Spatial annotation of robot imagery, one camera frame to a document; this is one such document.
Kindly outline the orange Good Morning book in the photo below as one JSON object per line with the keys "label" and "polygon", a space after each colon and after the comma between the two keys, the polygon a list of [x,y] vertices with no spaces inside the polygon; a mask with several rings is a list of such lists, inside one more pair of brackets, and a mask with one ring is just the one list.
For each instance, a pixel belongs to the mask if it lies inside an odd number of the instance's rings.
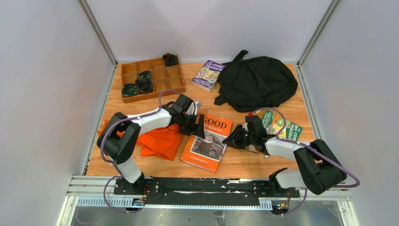
{"label": "orange Good Morning book", "polygon": [[230,135],[233,121],[208,113],[202,113],[202,115],[204,115],[205,138],[191,135],[180,160],[216,173],[227,147],[226,144],[223,144],[223,141]]}

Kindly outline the purple Treehouse book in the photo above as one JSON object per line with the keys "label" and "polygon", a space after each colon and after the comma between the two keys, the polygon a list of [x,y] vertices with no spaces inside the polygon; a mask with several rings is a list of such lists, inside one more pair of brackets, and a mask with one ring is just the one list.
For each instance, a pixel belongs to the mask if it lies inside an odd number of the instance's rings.
{"label": "purple Treehouse book", "polygon": [[226,65],[208,60],[205,62],[201,70],[192,78],[192,84],[211,92],[217,81],[220,72],[226,67]]}

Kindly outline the black backpack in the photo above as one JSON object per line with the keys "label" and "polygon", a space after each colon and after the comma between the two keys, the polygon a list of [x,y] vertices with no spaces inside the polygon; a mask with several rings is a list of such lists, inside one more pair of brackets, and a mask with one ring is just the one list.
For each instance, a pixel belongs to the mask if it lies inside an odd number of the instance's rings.
{"label": "black backpack", "polygon": [[228,104],[246,113],[278,107],[296,93],[298,82],[282,61],[268,56],[244,59],[246,54],[248,51],[242,50],[232,61],[223,63],[215,105]]}

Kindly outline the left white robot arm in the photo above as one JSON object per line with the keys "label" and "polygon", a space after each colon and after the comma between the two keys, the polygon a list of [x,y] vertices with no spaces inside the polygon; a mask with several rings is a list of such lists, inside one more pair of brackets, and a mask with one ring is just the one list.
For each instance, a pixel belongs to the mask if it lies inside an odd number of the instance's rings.
{"label": "left white robot arm", "polygon": [[132,157],[139,136],[154,129],[177,125],[179,134],[205,138],[205,116],[199,113],[200,107],[200,101],[179,94],[176,101],[159,103],[156,109],[146,113],[115,113],[96,142],[101,158],[117,170],[127,190],[140,194],[144,189],[144,173]]}

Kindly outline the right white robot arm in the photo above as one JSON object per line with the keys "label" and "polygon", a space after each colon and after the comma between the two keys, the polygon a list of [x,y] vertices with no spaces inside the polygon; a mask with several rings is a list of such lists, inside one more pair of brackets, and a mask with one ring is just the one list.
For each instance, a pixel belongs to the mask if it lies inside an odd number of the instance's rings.
{"label": "right white robot arm", "polygon": [[269,191],[277,197],[289,188],[304,188],[320,195],[347,179],[347,173],[325,141],[285,141],[268,133],[258,116],[246,116],[245,124],[237,125],[222,143],[295,161],[297,169],[282,168],[269,175]]}

